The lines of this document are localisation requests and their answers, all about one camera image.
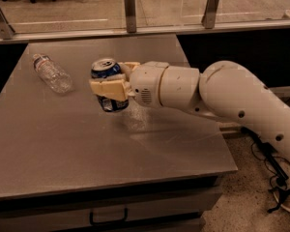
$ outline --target drawer handle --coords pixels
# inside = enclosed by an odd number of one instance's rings
[[[128,218],[128,208],[125,208],[125,210],[124,210],[124,217],[121,219],[118,219],[118,220],[95,222],[94,221],[94,213],[90,212],[90,214],[89,214],[89,222],[92,226],[117,224],[117,223],[125,222],[127,220],[127,218]]]

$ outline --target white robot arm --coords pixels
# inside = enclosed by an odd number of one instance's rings
[[[130,96],[140,105],[236,122],[259,134],[290,161],[290,107],[237,63],[219,61],[200,73],[148,62],[130,74],[129,83]]]

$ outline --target desk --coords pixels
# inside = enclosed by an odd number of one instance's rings
[[[41,52],[71,75],[73,92],[58,96],[37,77]],[[29,44],[0,95],[0,231],[85,229],[90,212],[118,221],[125,209],[132,231],[204,225],[220,178],[237,170],[217,124],[134,101],[104,113],[88,80],[106,56],[188,64],[174,35]]]

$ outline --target blue can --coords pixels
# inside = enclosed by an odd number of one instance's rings
[[[118,65],[114,59],[103,58],[92,64],[91,77],[94,79],[107,78],[108,76],[118,73],[121,73],[120,65]],[[101,108],[105,112],[121,111],[126,109],[129,105],[129,100],[116,101],[102,96],[97,96],[97,98]]]

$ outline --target plastic bottle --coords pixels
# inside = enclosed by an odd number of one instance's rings
[[[71,77],[45,54],[33,56],[38,76],[56,93],[66,94],[73,89]]]

